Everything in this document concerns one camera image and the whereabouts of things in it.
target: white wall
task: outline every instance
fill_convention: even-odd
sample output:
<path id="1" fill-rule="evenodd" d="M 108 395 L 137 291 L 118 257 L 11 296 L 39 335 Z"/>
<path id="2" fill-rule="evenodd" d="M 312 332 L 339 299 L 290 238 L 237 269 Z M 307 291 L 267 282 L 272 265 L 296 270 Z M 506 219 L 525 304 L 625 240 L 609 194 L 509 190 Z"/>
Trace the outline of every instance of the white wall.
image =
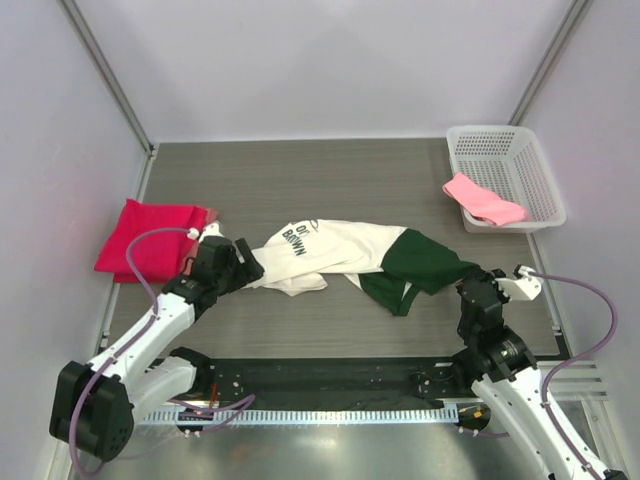
<path id="1" fill-rule="evenodd" d="M 95 347 L 92 271 L 144 155 L 52 0 L 0 6 L 0 471 L 42 480 L 55 382 Z"/>
<path id="2" fill-rule="evenodd" d="M 596 357 L 618 411 L 630 478 L 640 478 L 640 2 L 594 2 L 526 118 L 568 209 L 566 225 L 536 234 L 550 272 L 591 281 L 620 310 L 617 337 Z M 560 289 L 583 351 L 609 324 L 606 306 Z"/>
<path id="3" fill-rule="evenodd" d="M 506 123 L 570 0 L 78 0 L 154 141 Z"/>

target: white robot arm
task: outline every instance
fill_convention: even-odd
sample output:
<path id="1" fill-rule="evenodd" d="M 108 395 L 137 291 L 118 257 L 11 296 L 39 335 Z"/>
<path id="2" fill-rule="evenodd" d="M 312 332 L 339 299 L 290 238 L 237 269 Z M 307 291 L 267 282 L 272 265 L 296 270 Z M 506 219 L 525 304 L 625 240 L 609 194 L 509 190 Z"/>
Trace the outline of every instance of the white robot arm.
<path id="1" fill-rule="evenodd" d="M 210 359 L 185 348 L 172 351 L 160 365 L 147 369 L 171 340 L 216 303 L 218 296 L 262 277 L 264 271 L 244 239 L 236 245 L 238 251 L 221 236 L 218 224 L 207 226 L 190 273 L 173 278 L 158 296 L 157 315 L 150 309 L 114 345 L 87 364 L 70 362 L 61 371 L 51 435 L 69 441 L 72 413 L 81 392 L 109 362 L 82 406 L 75 430 L 77 447 L 103 461 L 114 459 L 134 426 L 168 399 L 204 391 L 210 385 Z M 509 279 L 499 271 L 478 269 L 457 285 L 462 298 L 458 334 L 466 346 L 453 357 L 459 383 L 487 404 L 532 460 L 541 479 L 626 480 L 623 473 L 610 471 L 583 442 L 545 391 L 535 357 L 504 325 L 503 304 L 533 300 L 542 290 L 532 269 L 519 267 L 516 276 Z M 139 340 L 131 343 L 136 337 Z"/>
<path id="2" fill-rule="evenodd" d="M 458 334 L 467 346 L 453 357 L 459 381 L 490 408 L 541 479 L 626 479 L 610 471 L 580 438 L 546 391 L 535 357 L 504 325 L 502 305 L 533 300 L 542 290 L 541 280 L 529 267 L 518 267 L 517 279 L 496 272 L 478 271 L 457 286 L 462 297 Z"/>
<path id="3" fill-rule="evenodd" d="M 69 362 L 62 369 L 49 425 L 51 435 L 69 442 L 73 429 L 77 448 L 110 461 L 124 449 L 139 420 L 179 394 L 209 386 L 209 358 L 186 348 L 172 351 L 159 366 L 146 370 L 219 296 L 258 280 L 264 270 L 246 241 L 240 239 L 234 246 L 220 234 L 217 223 L 208 225 L 199 240 L 190 272 L 177 275 L 163 287 L 157 314 L 150 309 L 88 363 Z M 79 416 L 74 417 L 79 403 Z"/>

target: wood-grain surface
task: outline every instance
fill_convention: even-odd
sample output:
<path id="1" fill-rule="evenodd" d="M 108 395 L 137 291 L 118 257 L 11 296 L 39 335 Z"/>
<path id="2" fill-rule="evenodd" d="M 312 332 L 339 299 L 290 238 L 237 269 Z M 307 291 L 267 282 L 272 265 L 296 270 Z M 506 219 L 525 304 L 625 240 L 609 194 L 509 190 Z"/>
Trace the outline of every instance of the wood-grain surface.
<path id="1" fill-rule="evenodd" d="M 145 202 L 213 207 L 225 234 L 252 247 L 290 221 L 324 218 L 415 228 L 487 269 L 532 265 L 524 235 L 465 232 L 459 207 L 442 192 L 450 176 L 440 139 L 163 144 Z M 436 356 L 462 348 L 452 287 L 420 294 L 402 318 L 342 276 L 326 279 L 324 291 L 293 298 L 269 289 L 222 297 L 169 348 L 219 358 Z M 148 307 L 139 285 L 123 285 L 110 339 Z M 507 305 L 505 318 L 535 354 L 557 353 L 542 298 Z"/>

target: red towel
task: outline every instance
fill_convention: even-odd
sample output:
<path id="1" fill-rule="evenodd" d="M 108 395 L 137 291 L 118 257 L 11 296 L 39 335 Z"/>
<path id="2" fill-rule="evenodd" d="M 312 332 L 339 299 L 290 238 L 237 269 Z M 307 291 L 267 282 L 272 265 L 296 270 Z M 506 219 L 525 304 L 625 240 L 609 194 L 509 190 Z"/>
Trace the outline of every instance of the red towel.
<path id="1" fill-rule="evenodd" d="M 113 273 L 114 283 L 137 283 L 126 259 L 127 247 L 138 235 L 156 228 L 202 228 L 216 219 L 217 212 L 195 206 L 146 205 L 128 199 L 115 230 L 105 243 L 94 269 Z M 197 242 L 180 233 L 160 233 L 141 240 L 133 260 L 152 283 L 164 283 L 177 275 L 185 257 Z"/>

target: laundry basket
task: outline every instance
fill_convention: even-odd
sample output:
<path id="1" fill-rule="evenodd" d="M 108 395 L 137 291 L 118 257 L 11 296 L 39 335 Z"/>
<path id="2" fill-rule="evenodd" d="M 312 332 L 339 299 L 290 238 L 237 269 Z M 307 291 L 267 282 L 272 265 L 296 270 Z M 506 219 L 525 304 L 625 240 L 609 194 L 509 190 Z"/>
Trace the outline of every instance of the laundry basket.
<path id="1" fill-rule="evenodd" d="M 523 222 L 496 227 L 462 208 L 468 232 L 531 233 L 562 225 L 567 219 L 542 148 L 528 128 L 454 127 L 447 132 L 447 143 L 454 174 L 464 173 L 476 184 L 529 212 Z"/>

